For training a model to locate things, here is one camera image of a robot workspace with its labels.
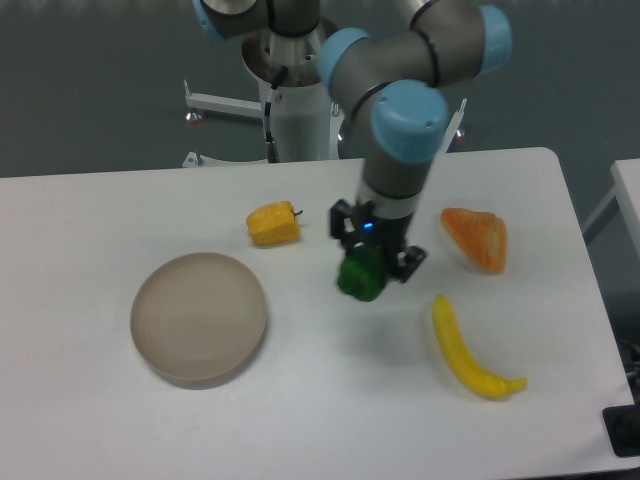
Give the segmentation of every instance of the white table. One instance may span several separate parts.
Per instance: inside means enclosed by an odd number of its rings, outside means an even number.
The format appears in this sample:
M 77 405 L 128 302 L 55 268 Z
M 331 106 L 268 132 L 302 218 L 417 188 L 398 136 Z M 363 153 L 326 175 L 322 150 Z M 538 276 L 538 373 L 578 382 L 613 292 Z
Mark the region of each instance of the white table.
M 545 149 L 436 161 L 410 240 L 431 255 L 371 304 L 333 286 L 327 210 L 359 161 L 0 181 L 0 478 L 487 480 L 615 470 L 601 410 L 631 403 L 557 158 Z M 245 216 L 289 199 L 303 240 L 251 247 Z M 446 206 L 491 210 L 506 271 L 469 266 Z M 263 282 L 267 337 L 219 388 L 156 377 L 129 309 L 159 265 L 232 255 Z M 529 387 L 486 401 L 453 376 L 430 322 L 457 309 L 470 349 Z
M 614 185 L 582 225 L 587 245 L 619 211 L 640 255 L 640 159 L 618 160 L 611 166 Z

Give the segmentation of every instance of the beige bowl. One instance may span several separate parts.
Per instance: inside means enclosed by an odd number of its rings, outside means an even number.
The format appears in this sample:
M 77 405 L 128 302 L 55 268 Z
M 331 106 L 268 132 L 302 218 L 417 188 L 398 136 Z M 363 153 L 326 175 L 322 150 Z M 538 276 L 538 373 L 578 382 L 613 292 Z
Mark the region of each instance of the beige bowl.
M 164 264 L 140 287 L 131 308 L 136 348 L 162 378 L 183 388 L 210 388 L 237 375 L 266 324 L 258 279 L 217 253 Z

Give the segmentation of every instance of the toy banana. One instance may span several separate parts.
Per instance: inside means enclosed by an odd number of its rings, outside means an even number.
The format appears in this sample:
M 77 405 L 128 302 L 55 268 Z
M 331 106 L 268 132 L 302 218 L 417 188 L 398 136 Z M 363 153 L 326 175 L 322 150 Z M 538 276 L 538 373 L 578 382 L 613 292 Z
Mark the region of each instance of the toy banana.
M 486 370 L 469 353 L 453 307 L 444 295 L 433 302 L 433 326 L 449 366 L 470 390 L 490 398 L 500 398 L 527 385 L 526 378 L 509 380 Z

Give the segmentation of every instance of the gray floor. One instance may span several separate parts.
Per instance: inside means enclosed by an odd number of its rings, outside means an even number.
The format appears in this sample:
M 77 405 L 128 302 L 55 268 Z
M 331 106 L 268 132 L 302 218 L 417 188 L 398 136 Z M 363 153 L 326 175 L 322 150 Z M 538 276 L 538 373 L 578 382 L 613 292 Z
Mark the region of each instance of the gray floor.
M 339 26 L 403 29 L 392 0 L 323 3 Z M 552 149 L 582 221 L 610 188 L 612 162 L 640 157 L 640 2 L 494 3 L 514 54 L 505 70 L 445 90 L 452 106 L 469 99 L 461 149 Z M 255 123 L 183 121 L 183 78 L 257 99 L 239 49 L 207 44 L 189 0 L 0 0 L 0 176 L 175 168 L 196 149 L 263 158 Z M 614 329 L 640 341 L 640 261 L 620 216 L 590 254 Z

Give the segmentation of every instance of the orange fruit slice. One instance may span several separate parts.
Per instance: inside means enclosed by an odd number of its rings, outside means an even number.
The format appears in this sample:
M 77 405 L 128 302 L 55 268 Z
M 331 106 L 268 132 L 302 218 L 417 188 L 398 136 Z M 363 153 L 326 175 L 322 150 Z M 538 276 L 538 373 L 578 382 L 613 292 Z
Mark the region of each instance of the orange fruit slice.
M 445 208 L 440 222 L 464 253 L 481 269 L 500 273 L 507 263 L 507 227 L 491 212 Z

